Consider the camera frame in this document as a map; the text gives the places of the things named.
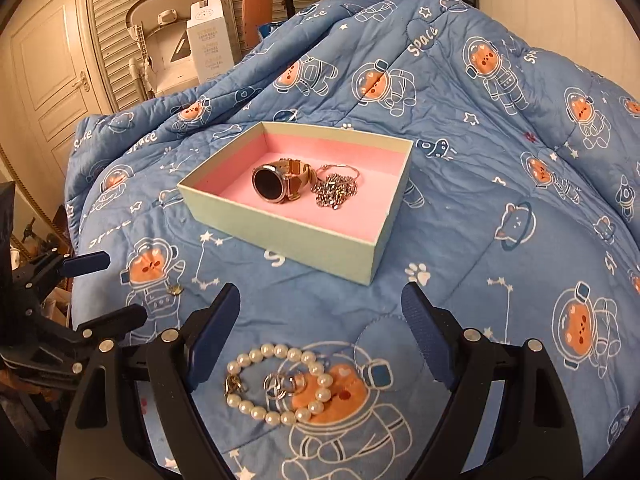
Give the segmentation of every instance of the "watch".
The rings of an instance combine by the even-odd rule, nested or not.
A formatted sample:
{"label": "watch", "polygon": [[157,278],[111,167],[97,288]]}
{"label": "watch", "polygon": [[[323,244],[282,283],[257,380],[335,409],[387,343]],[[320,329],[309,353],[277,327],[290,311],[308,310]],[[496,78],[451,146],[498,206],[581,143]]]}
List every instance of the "watch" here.
{"label": "watch", "polygon": [[310,165],[293,158],[281,158],[255,168],[252,183],[262,199],[279,203],[299,199],[300,190],[309,181],[313,184],[315,177]]}

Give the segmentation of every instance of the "pearl bracelet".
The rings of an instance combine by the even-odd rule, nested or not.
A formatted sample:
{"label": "pearl bracelet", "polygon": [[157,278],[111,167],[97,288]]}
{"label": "pearl bracelet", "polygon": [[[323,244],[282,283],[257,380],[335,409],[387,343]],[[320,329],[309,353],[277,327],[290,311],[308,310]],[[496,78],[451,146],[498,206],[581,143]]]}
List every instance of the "pearl bracelet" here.
{"label": "pearl bracelet", "polygon": [[[318,378],[319,388],[316,390],[316,400],[309,402],[306,408],[298,408],[295,413],[292,411],[283,413],[268,412],[262,406],[255,406],[250,400],[242,400],[242,397],[237,393],[242,390],[242,383],[238,377],[242,369],[272,356],[279,359],[287,359],[294,363],[301,362],[305,364],[309,373]],[[251,415],[255,420],[264,420],[270,426],[277,426],[278,424],[292,426],[296,422],[308,422],[313,415],[319,415],[324,411],[324,403],[331,400],[332,397],[329,386],[334,382],[334,378],[324,373],[324,365],[316,362],[316,354],[310,350],[303,352],[299,348],[288,348],[283,344],[274,346],[266,343],[259,349],[252,349],[248,354],[240,354],[235,361],[231,361],[226,365],[226,371],[228,373],[225,383],[226,404],[230,408],[237,408],[240,413]]]}

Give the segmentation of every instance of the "metal bolt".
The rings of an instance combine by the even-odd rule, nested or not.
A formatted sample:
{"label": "metal bolt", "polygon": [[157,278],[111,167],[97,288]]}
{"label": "metal bolt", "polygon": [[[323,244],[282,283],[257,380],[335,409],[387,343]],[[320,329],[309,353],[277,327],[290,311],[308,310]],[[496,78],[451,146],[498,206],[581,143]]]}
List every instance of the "metal bolt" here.
{"label": "metal bolt", "polygon": [[471,341],[473,343],[480,341],[480,333],[475,328],[467,328],[464,331],[463,336],[467,341]]}
{"label": "metal bolt", "polygon": [[100,343],[98,348],[100,349],[100,352],[108,352],[113,348],[113,341],[111,339],[105,339]]}
{"label": "metal bolt", "polygon": [[537,339],[529,339],[527,346],[532,352],[540,352],[542,350],[542,343]]}
{"label": "metal bolt", "polygon": [[175,328],[170,328],[170,329],[165,330],[164,332],[162,332],[162,334],[160,335],[160,338],[165,343],[172,343],[176,339],[178,339],[179,335],[180,334],[178,333],[178,331]]}

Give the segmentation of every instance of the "bed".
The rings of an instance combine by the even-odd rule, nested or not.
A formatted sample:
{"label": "bed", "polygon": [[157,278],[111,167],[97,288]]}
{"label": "bed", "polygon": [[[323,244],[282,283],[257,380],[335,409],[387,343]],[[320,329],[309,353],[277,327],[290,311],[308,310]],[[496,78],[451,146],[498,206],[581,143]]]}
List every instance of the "bed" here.
{"label": "bed", "polygon": [[[370,286],[191,217],[177,183],[257,121],[414,141]],[[449,395],[400,312],[402,286],[416,282],[491,340],[545,344],[587,472],[640,397],[639,136],[640,105],[623,89],[460,0],[323,0],[214,81],[81,121],[65,187],[70,234],[79,254],[105,250],[111,266],[75,280],[74,324],[140,303],[148,321],[126,342],[145,342],[232,282],[240,316],[193,394],[231,470],[241,480],[397,479]],[[231,410],[226,363],[264,343],[315,352],[344,375],[344,403],[292,428]],[[262,379],[283,367],[245,370],[248,398],[264,405]],[[141,385],[140,396],[156,457],[175,468],[152,394]],[[468,466],[484,459],[499,399],[492,392]]]}

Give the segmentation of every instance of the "door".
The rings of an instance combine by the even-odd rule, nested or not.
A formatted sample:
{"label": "door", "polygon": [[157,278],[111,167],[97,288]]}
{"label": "door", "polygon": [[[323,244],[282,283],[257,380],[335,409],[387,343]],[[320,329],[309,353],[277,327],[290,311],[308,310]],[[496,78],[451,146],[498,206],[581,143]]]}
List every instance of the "door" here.
{"label": "door", "polygon": [[16,170],[23,181],[27,173],[38,174],[25,185],[50,218],[63,202],[78,121],[100,113],[82,51],[81,4],[84,0],[23,0],[0,40],[2,83],[12,88],[5,97],[19,127],[18,134],[0,131],[0,142],[12,163],[24,158],[16,151],[30,153],[31,163]]}

